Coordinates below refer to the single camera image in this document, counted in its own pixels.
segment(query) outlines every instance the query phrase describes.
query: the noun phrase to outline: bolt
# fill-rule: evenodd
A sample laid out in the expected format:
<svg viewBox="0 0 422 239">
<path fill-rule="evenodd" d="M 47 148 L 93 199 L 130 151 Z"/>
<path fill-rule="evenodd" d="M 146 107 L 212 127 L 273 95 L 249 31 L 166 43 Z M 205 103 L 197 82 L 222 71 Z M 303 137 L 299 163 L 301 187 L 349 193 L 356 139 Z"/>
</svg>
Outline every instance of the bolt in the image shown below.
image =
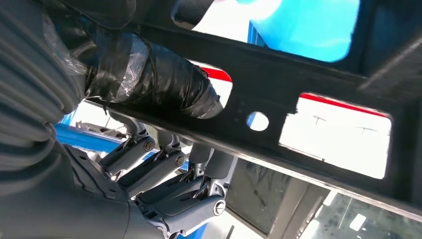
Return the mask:
<svg viewBox="0 0 422 239">
<path fill-rule="evenodd" d="M 225 210 L 225 201 L 224 200 L 219 200 L 215 205 L 214 205 L 214 215 L 219 216 L 221 215 Z"/>
<path fill-rule="evenodd" d="M 186 157 L 184 155 L 179 155 L 176 158 L 176 166 L 181 167 L 185 163 Z"/>
<path fill-rule="evenodd" d="M 151 151 L 155 147 L 154 141 L 148 141 L 144 144 L 144 149 L 146 151 Z"/>
</svg>

